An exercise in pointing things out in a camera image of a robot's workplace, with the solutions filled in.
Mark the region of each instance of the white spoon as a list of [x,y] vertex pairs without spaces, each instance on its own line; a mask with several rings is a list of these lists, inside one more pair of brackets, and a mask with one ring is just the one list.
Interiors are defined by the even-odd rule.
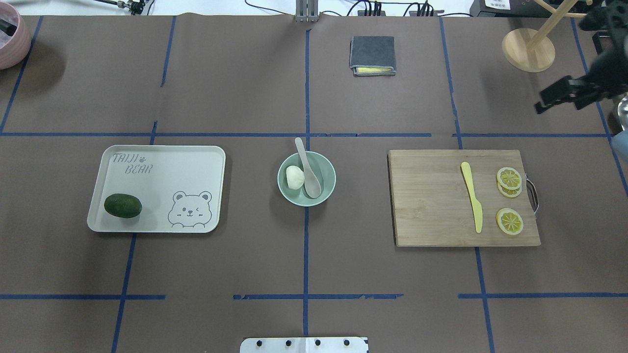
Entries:
[[308,157],[305,154],[305,147],[303,146],[303,141],[300,138],[295,138],[296,150],[299,152],[299,157],[301,157],[301,163],[303,164],[303,174],[305,174],[305,192],[311,198],[317,198],[320,196],[320,183],[318,182],[318,178],[314,175],[312,168],[308,162]]

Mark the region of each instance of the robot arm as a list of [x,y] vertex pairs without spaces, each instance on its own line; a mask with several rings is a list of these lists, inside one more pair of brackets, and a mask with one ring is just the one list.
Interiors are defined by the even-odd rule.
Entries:
[[585,31],[607,30],[612,48],[595,59],[586,75],[577,79],[565,76],[542,90],[541,101],[534,105],[538,114],[565,102],[582,109],[628,91],[628,9],[624,5],[622,1],[607,0],[606,7],[595,8],[580,21]]

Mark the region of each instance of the round wooden base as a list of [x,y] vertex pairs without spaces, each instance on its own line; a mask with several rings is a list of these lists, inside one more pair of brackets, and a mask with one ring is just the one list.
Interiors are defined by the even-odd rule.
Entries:
[[554,44],[547,37],[543,38],[532,50],[526,45],[532,40],[536,30],[519,28],[508,33],[502,40],[502,51],[506,59],[516,68],[527,72],[541,72],[554,62],[556,51]]

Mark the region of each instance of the blue tape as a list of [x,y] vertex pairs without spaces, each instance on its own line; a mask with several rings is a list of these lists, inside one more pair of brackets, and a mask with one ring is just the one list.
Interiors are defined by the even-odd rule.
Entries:
[[135,294],[126,295],[126,300],[166,300],[166,296],[158,294]]
[[310,290],[310,208],[305,207],[303,221],[303,336],[307,337]]
[[234,295],[234,300],[302,300],[302,294],[245,294]]
[[150,137],[149,133],[2,133],[1,136],[39,137]]
[[120,300],[120,295],[0,294],[0,300]]
[[458,299],[517,299],[517,298],[628,298],[628,293],[558,292],[558,293],[462,293]]
[[150,145],[155,144],[155,134],[157,133],[157,121],[153,123],[153,130],[151,131],[151,142]]
[[135,242],[138,238],[137,233],[133,233],[131,238],[131,247],[129,248],[129,257],[126,261],[126,271],[124,272],[124,283],[122,284],[122,295],[120,296],[120,306],[118,307],[118,316],[116,320],[116,331],[114,332],[114,340],[111,345],[111,353],[116,353],[117,341],[120,337],[120,328],[122,326],[122,316],[124,315],[124,303],[126,301],[126,291],[129,288],[129,277],[131,276],[131,265],[133,264],[133,253],[135,252]]
[[156,133],[158,137],[294,138],[303,133]]
[[310,134],[311,137],[317,138],[430,138],[430,133],[316,133]]
[[440,22],[440,38],[443,41],[443,53],[445,54],[445,68],[447,69],[447,81],[449,83],[449,96],[452,100],[452,111],[454,116],[454,122],[456,124],[456,137],[458,138],[458,149],[462,149],[462,135],[460,132],[460,121],[458,120],[458,109],[456,109],[456,103],[453,100],[453,80],[452,70],[449,66],[449,53],[447,52],[447,39],[445,38],[445,25],[442,18],[438,18]]
[[486,333],[489,338],[490,353],[495,353],[495,343],[493,341],[493,328],[490,324],[489,301],[486,299],[486,286],[484,284],[484,270],[482,269],[482,256],[480,248],[475,247],[475,262],[477,263],[477,274],[480,278],[480,291],[482,291],[482,306],[484,307],[484,321],[486,323]]
[[28,63],[28,59],[33,52],[33,47],[35,45],[35,41],[37,40],[37,35],[39,34],[39,30],[41,28],[41,22],[43,21],[43,16],[40,16],[39,21],[37,21],[37,27],[35,28],[35,33],[33,34],[33,38],[31,39],[31,46],[28,49],[28,53],[24,57],[24,61],[22,62],[22,67],[19,70],[18,79],[15,81],[15,85],[13,86],[13,92],[11,93],[11,97],[9,98],[9,103],[6,106],[6,110],[4,111],[4,117],[2,122],[0,122],[0,134],[4,131],[4,126],[6,125],[6,121],[9,118],[9,113],[11,112],[11,107],[13,106],[13,100],[15,99],[15,95],[18,93],[19,83],[22,81],[22,76],[24,75],[24,70],[26,70],[26,64]]
[[[306,137],[303,133],[1,133],[1,136],[39,137],[230,137],[230,138],[297,138]],[[315,133],[318,138],[430,138],[430,133]]]
[[[310,150],[310,31],[305,31],[305,149]],[[303,221],[303,336],[309,336],[308,299],[310,274],[310,208],[305,207]]]
[[613,137],[613,134],[610,133],[609,125],[606,123],[606,119],[604,118],[604,112],[602,111],[602,106],[599,102],[595,102],[597,106],[597,113],[600,114],[600,119],[602,120],[602,125],[604,126],[604,131],[606,131],[607,138],[610,139]]
[[580,46],[580,37],[578,36],[578,30],[576,29],[576,21],[573,19],[573,17],[569,20],[571,21],[571,30],[573,31],[573,37],[576,39],[576,46],[578,47],[578,53],[580,54],[582,67],[585,69],[585,73],[588,73],[587,61],[585,60],[585,54],[582,51],[582,46]]
[[401,298],[403,294],[310,294],[312,300],[355,300],[355,299],[375,299],[375,300],[395,300]]
[[170,61],[170,50],[172,49],[172,38],[175,35],[176,16],[172,16],[172,24],[170,25],[170,38],[168,39],[168,49],[166,50],[166,60],[163,62],[163,75],[161,76],[161,86],[166,83],[166,74],[168,73],[168,62]]
[[[0,300],[120,300],[118,294],[0,294]],[[165,295],[127,295],[126,300],[166,300]]]
[[609,138],[610,134],[514,134],[514,133],[490,133],[490,134],[460,134],[466,138]]
[[310,150],[310,31],[305,31],[305,149]]
[[[395,300],[401,298],[403,294],[307,294],[312,300],[355,300],[355,299],[375,299],[375,300]],[[234,300],[304,300],[302,294],[245,294],[234,295]]]

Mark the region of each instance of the tray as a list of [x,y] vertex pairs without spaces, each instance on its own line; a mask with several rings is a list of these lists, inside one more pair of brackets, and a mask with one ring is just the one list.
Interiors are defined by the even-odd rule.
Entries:
[[[102,154],[87,225],[96,232],[211,232],[220,219],[224,173],[218,146],[111,146]],[[104,201],[113,193],[137,197],[140,215],[107,213]]]
[[[482,202],[483,227],[475,232],[467,186],[460,170],[469,162],[475,195]],[[515,198],[497,189],[497,171],[515,168],[525,178],[517,150],[407,149],[391,150],[388,163],[397,246],[538,246],[541,244],[527,185]],[[523,231],[507,236],[495,215],[509,207],[523,218]]]

